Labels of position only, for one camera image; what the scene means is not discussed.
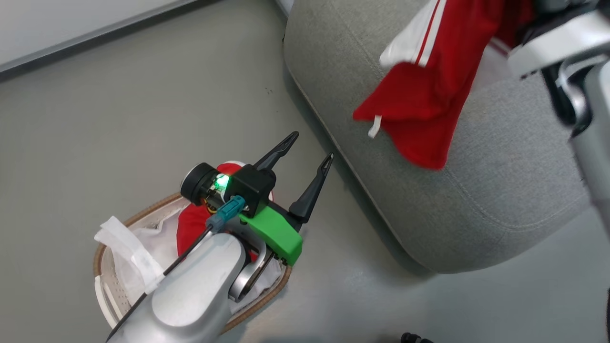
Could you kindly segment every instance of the green bracket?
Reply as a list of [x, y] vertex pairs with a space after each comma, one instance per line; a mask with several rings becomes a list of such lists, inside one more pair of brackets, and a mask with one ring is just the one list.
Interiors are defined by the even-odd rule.
[[239, 218], [262, 238], [288, 265], [294, 265], [303, 250], [303, 238], [286, 219], [274, 209], [266, 206], [254, 218], [243, 214]]

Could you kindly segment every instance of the gray ottoman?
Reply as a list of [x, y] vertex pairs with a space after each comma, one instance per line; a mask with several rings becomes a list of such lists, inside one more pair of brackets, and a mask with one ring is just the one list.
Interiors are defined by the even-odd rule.
[[438, 172], [351, 119], [384, 76], [380, 53], [425, 2], [297, 1], [285, 61], [404, 249], [436, 272], [481, 269], [533, 247], [589, 200], [538, 76], [471, 94]]

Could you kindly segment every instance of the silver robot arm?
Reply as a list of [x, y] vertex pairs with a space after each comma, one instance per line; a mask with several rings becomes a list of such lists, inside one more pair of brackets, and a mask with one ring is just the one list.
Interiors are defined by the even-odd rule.
[[208, 238], [142, 300], [108, 342], [215, 341], [231, 318], [229, 290], [245, 259], [234, 236]]
[[531, 30], [509, 57], [515, 74], [541, 70], [553, 107], [572, 128], [570, 144], [592, 202], [610, 234], [610, 3], [540, 0], [561, 9]]

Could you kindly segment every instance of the teal connector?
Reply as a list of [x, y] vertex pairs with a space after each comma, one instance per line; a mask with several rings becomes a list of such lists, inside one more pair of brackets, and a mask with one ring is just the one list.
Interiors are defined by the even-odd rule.
[[206, 228], [209, 228], [213, 233], [219, 232], [224, 227], [224, 224], [239, 215], [245, 206], [246, 200], [244, 198], [239, 195], [234, 196], [222, 205], [213, 216], [206, 220]]

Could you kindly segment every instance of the green led light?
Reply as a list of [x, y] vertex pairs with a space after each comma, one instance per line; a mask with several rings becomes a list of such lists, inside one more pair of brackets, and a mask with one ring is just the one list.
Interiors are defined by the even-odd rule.
[[225, 189], [227, 188], [227, 184], [229, 184], [229, 175], [218, 175], [219, 177], [216, 179], [216, 181], [214, 182], [214, 185], [216, 186], [216, 188], [222, 188]]

